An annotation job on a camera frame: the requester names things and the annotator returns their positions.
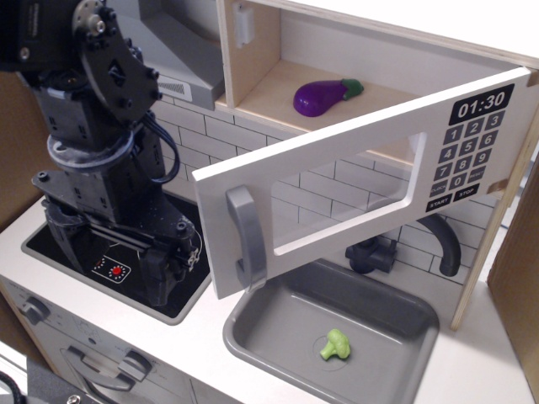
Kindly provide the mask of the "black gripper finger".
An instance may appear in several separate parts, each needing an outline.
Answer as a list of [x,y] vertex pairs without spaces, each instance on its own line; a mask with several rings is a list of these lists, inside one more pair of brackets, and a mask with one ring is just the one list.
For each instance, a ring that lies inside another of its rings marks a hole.
[[95,236],[88,222],[79,215],[69,215],[61,206],[46,201],[45,218],[51,234],[75,270],[88,273],[94,266]]
[[167,305],[169,294],[188,273],[176,257],[156,248],[150,248],[142,254],[140,268],[150,306]]

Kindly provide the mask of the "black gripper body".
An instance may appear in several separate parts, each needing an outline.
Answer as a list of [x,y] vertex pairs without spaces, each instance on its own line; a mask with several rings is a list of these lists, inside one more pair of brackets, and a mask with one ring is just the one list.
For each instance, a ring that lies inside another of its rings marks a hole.
[[179,246],[191,252],[190,236],[183,236],[180,229],[185,215],[165,199],[166,174],[157,134],[129,131],[97,151],[51,136],[47,148],[59,168],[32,179],[46,201],[83,217],[91,231],[100,227],[115,236],[155,239],[169,254]]

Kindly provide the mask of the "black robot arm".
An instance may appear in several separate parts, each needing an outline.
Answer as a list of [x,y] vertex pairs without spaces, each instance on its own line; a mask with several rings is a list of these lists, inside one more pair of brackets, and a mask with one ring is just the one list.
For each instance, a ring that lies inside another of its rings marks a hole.
[[164,306],[197,262],[193,223],[165,196],[170,134],[156,121],[157,70],[103,1],[4,1],[1,68],[31,89],[49,128],[53,171],[33,177],[52,236],[91,271],[114,243],[136,251],[142,287]]

